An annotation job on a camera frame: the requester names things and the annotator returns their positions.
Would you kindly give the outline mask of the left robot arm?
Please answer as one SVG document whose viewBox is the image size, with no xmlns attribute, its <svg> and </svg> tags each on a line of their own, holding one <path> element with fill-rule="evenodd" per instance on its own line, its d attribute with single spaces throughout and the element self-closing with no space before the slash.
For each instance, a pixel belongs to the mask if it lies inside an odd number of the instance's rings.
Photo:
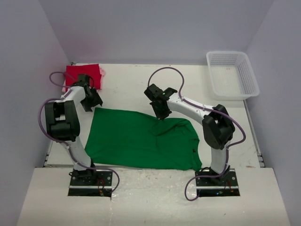
<svg viewBox="0 0 301 226">
<path fill-rule="evenodd" d="M 80 122 L 76 107 L 81 104 L 85 112 L 102 106 L 103 101 L 94 88 L 94 80 L 87 74 L 79 74 L 67 92 L 60 98 L 46 100 L 39 109 L 39 126 L 49 139 L 65 148 L 73 163 L 71 176 L 93 185 L 98 174 L 92 159 L 86 153 L 80 140 Z"/>
</svg>

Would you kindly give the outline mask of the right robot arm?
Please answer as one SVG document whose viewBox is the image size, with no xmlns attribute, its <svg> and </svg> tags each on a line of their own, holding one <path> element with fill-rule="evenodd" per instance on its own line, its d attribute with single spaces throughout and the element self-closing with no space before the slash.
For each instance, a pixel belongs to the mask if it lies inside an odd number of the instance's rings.
<svg viewBox="0 0 301 226">
<path fill-rule="evenodd" d="M 163 120 L 172 112 L 178 112 L 202 126 L 205 142 L 211 147 L 210 172 L 206 177 L 215 185 L 222 184 L 230 169 L 227 147 L 235 131 L 226 108 L 222 105 L 216 107 L 202 105 L 184 98 L 173 88 L 162 90 L 155 84 L 148 86 L 144 94 L 150 100 L 157 119 Z"/>
</svg>

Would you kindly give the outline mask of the green t shirt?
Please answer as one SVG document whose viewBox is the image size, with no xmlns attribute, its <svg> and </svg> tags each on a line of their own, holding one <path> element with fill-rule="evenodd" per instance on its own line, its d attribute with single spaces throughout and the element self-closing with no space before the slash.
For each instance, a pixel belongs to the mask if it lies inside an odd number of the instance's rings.
<svg viewBox="0 0 301 226">
<path fill-rule="evenodd" d="M 183 118 L 96 108 L 85 146 L 93 162 L 158 170 L 199 171 L 199 138 Z"/>
</svg>

